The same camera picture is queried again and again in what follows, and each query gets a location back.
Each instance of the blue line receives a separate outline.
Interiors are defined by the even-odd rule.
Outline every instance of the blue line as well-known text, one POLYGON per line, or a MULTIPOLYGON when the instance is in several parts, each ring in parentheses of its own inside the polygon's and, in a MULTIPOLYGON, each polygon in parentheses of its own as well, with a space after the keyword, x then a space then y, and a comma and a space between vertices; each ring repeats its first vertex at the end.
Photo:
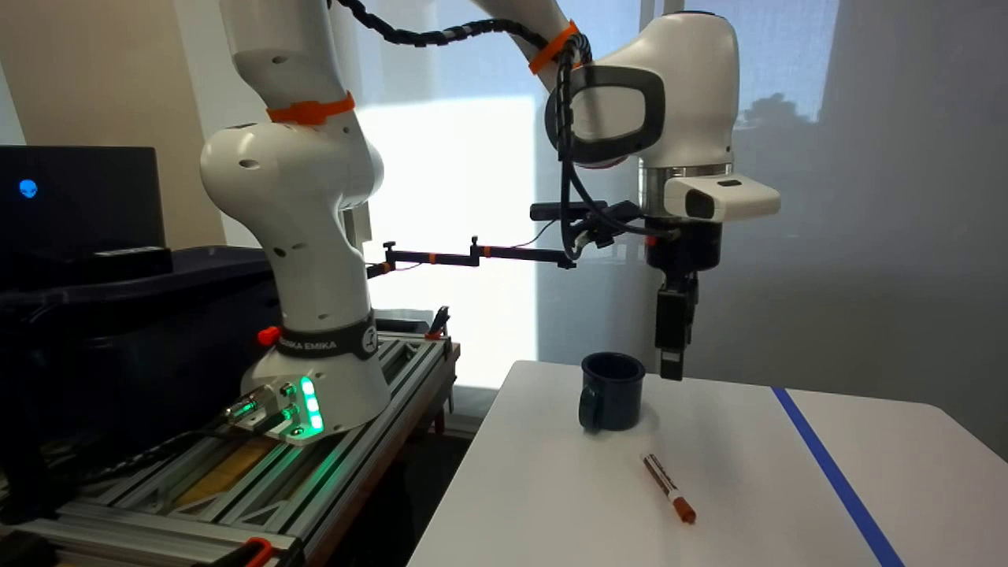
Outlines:
POLYGON ((905 567, 902 555, 886 539, 881 527, 873 520, 873 514, 856 497, 852 485, 840 472, 840 467, 832 459, 819 435, 814 431, 810 420, 796 411, 794 396, 784 387, 772 387, 781 399, 788 420, 794 423, 796 435, 806 440, 810 455, 815 456, 819 471, 826 472, 827 485, 837 493, 840 504, 847 507, 849 520, 856 524, 859 535, 870 542, 881 567, 905 567))

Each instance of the orange ring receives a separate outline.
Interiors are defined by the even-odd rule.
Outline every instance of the orange ring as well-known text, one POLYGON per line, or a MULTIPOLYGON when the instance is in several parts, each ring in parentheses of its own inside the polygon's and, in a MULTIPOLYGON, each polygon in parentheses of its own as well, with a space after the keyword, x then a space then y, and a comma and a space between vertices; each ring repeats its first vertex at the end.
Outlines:
POLYGON ((578 34, 576 21, 571 19, 532 60, 528 71, 537 76, 545 67, 552 67, 567 43, 578 34))
POLYGON ((343 99, 320 104, 320 100, 298 100, 289 108, 270 108, 275 123, 298 123, 298 127, 320 127, 329 118, 349 115, 352 109, 352 95, 345 92, 343 99))

